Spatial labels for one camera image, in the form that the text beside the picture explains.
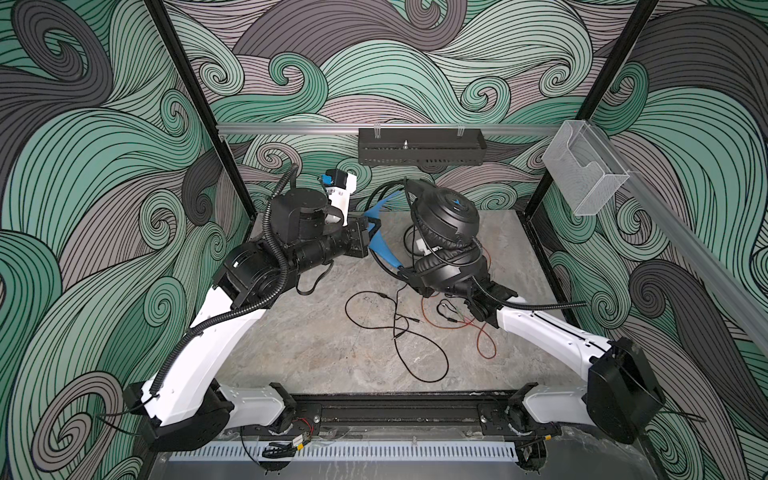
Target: black frame post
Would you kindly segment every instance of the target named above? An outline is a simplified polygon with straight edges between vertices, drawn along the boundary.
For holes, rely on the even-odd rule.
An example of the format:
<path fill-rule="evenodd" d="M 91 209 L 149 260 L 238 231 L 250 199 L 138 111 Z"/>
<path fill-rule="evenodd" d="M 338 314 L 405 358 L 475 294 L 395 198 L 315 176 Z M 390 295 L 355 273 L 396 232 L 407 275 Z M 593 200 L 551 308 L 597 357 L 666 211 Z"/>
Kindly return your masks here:
<path fill-rule="evenodd" d="M 181 45 L 181 40 L 170 20 L 168 11 L 165 9 L 162 0 L 144 0 L 144 4 L 147 6 L 147 10 L 149 10 L 155 27 L 157 27 L 157 31 L 163 39 L 165 48 L 168 50 L 170 59 L 174 62 L 174 65 L 176 65 L 181 81 L 184 83 L 184 87 L 187 88 L 187 92 L 192 100 L 192 105 L 200 116 L 200 120 L 203 122 L 205 130 L 208 132 L 210 141 L 214 145 L 216 153 L 219 155 L 224 170 L 227 171 L 227 175 L 234 186 L 235 192 L 237 192 L 237 196 L 240 198 L 240 202 L 243 204 L 243 208 L 252 223 L 255 221 L 258 214 L 256 206 L 250 199 L 248 189 L 245 186 L 243 178 L 240 176 L 240 172 L 237 171 L 237 164 L 232 156 L 232 152 L 221 138 L 219 138 L 219 131 L 216 128 L 216 117 L 214 117 L 214 112 L 210 109 L 210 105 L 208 105 L 208 102 L 205 99 L 203 89 L 197 81 L 197 77 L 192 69 L 192 64 L 187 57 L 187 53 L 184 51 L 184 47 Z"/>
<path fill-rule="evenodd" d="M 658 2 L 659 0 L 638 0 L 637 5 L 635 5 L 634 10 L 632 11 L 632 15 L 630 15 L 627 24 L 624 26 L 624 30 L 621 31 L 616 39 L 616 43 L 614 44 L 613 49 L 611 49 L 611 53 L 608 55 L 608 60 L 606 60 L 605 65 L 603 65 L 603 68 L 598 74 L 598 78 L 594 81 L 594 84 L 592 84 L 592 88 L 590 88 L 589 93 L 587 93 L 584 103 L 581 104 L 581 108 L 579 108 L 575 120 L 589 120 L 592 118 L 592 115 L 594 115 L 595 111 L 598 109 L 598 105 L 602 101 L 603 96 L 605 96 L 605 93 L 608 91 L 608 88 L 611 87 L 611 84 L 614 83 L 614 79 L 619 74 L 621 67 L 624 66 L 625 61 L 632 52 L 632 48 L 634 48 L 637 38 L 640 37 L 640 33 L 643 31 L 643 28 L 645 28 L 645 24 L 648 22 L 651 14 L 654 13 L 654 9 Z M 528 204 L 525 205 L 523 214 L 527 221 L 531 221 L 531 218 L 536 213 L 539 205 L 541 205 L 541 201 L 544 200 L 544 195 L 547 194 L 551 185 L 552 176 L 549 174 L 549 171 L 546 171 L 544 176 L 541 177 L 541 181 L 539 181 L 536 191 L 534 191 Z"/>

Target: patterned wallpaper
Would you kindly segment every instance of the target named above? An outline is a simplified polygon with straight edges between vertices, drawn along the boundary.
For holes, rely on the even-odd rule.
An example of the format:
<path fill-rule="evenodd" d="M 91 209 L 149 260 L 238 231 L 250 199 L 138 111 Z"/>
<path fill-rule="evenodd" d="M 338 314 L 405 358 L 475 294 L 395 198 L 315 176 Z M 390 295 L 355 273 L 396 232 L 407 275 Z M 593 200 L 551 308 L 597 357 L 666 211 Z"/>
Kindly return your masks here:
<path fill-rule="evenodd" d="M 648 23 L 595 120 L 768 310 L 768 2 L 710 3 Z M 649 426 L 670 478 L 764 480 L 768 360 L 642 206 L 620 190 L 576 218 L 553 187 L 535 227 L 567 294 L 591 300 L 581 325 L 639 342 L 666 409 L 707 420 Z"/>
<path fill-rule="evenodd" d="M 166 0 L 220 122 L 526 123 L 573 118 L 634 0 Z M 657 14 L 700 3 L 663 0 Z M 605 108 L 609 120 L 614 113 Z M 257 205 L 287 162 L 317 187 L 331 167 L 433 180 L 483 209 L 522 208 L 548 139 L 488 138 L 478 167 L 362 167 L 357 140 L 234 135 Z M 207 183 L 201 181 L 200 187 Z M 405 209 L 405 200 L 395 208 Z"/>
<path fill-rule="evenodd" d="M 2 2 L 0 62 L 0 478 L 135 478 L 141 442 L 95 415 L 157 370 L 247 218 L 226 176 L 197 192 L 210 140 L 143 0 Z"/>

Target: green wave wallpaper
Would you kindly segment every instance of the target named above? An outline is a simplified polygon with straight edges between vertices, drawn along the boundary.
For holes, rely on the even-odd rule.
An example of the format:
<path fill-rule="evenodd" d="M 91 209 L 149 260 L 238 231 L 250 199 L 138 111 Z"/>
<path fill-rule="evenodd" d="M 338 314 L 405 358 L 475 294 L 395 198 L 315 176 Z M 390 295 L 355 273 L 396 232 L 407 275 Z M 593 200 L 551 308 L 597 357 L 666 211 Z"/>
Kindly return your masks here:
<path fill-rule="evenodd" d="M 652 18 L 594 121 L 768 311 L 768 2 Z M 574 217 L 552 187 L 534 225 L 581 325 L 639 342 L 667 392 L 648 427 L 670 478 L 764 480 L 768 360 L 626 190 Z"/>
<path fill-rule="evenodd" d="M 187 193 L 215 156 L 143 0 L 2 2 L 0 59 L 0 477 L 136 478 L 143 445 L 96 415 L 157 369 L 248 218 L 225 175 Z"/>
<path fill-rule="evenodd" d="M 657 15 L 700 1 L 661 3 Z M 165 4 L 219 122 L 559 124 L 575 116 L 635 2 Z M 228 137 L 257 205 L 291 161 L 300 165 L 305 187 L 316 187 L 327 168 L 354 170 L 353 204 L 407 176 L 458 190 L 483 209 L 523 208 L 544 172 L 548 139 L 487 140 L 482 166 L 420 170 L 359 166 L 353 136 Z M 215 173 L 197 188 L 210 185 Z"/>

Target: robotic arm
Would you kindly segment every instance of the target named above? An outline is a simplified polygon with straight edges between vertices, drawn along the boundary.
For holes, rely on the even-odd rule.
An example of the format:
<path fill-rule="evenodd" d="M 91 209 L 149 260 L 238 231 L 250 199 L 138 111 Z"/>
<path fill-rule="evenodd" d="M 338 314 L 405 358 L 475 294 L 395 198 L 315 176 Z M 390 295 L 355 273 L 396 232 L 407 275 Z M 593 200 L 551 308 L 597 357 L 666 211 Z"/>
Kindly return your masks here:
<path fill-rule="evenodd" d="M 363 258 L 369 250 L 390 275 L 416 292 L 465 299 L 477 320 L 526 338 L 582 378 L 584 384 L 566 389 L 529 384 L 518 391 L 521 401 L 511 404 L 510 422 L 519 432 L 536 424 L 570 422 L 596 425 L 611 438 L 632 443 L 663 404 L 645 356 L 630 340 L 612 342 L 541 311 L 583 303 L 532 306 L 491 280 L 476 239 L 478 212 L 461 194 L 419 180 L 390 182 L 371 196 L 380 194 L 373 208 L 353 217 L 347 210 L 356 188 L 354 175 L 328 170 L 322 177 L 327 196 L 306 188 L 282 194 L 293 173 L 278 183 L 264 214 L 263 236 L 229 253 L 189 331 L 158 373 L 124 391 L 126 404 L 147 416 L 141 434 L 152 450 L 198 449 L 223 429 L 245 425 L 285 431 L 296 404 L 280 384 L 235 389 L 219 385 L 214 377 L 240 337 L 277 297 L 297 288 L 301 273 L 327 265 L 320 281 L 334 258 Z M 393 188 L 395 194 L 405 190 L 429 252 L 411 267 L 396 259 L 378 231 L 379 208 Z M 312 291 L 314 287 L 299 293 Z"/>

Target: black strap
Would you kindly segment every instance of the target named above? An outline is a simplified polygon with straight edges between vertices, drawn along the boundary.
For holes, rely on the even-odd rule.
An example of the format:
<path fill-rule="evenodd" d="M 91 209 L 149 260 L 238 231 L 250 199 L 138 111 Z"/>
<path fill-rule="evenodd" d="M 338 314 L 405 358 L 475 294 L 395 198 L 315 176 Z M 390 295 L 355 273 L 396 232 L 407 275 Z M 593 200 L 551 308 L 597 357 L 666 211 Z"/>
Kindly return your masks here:
<path fill-rule="evenodd" d="M 331 260 L 331 263 L 328 264 L 328 268 L 326 268 L 326 271 L 322 272 L 320 276 L 317 277 L 317 280 L 315 280 L 315 284 L 312 285 L 312 289 L 306 292 L 302 292 L 301 290 L 299 290 L 299 283 L 296 282 L 296 293 L 304 296 L 312 295 L 315 291 L 315 288 L 317 288 L 317 284 L 320 283 L 320 280 L 322 280 L 325 277 L 325 275 L 328 275 L 328 273 L 330 273 L 332 268 L 333 268 L 333 260 Z"/>

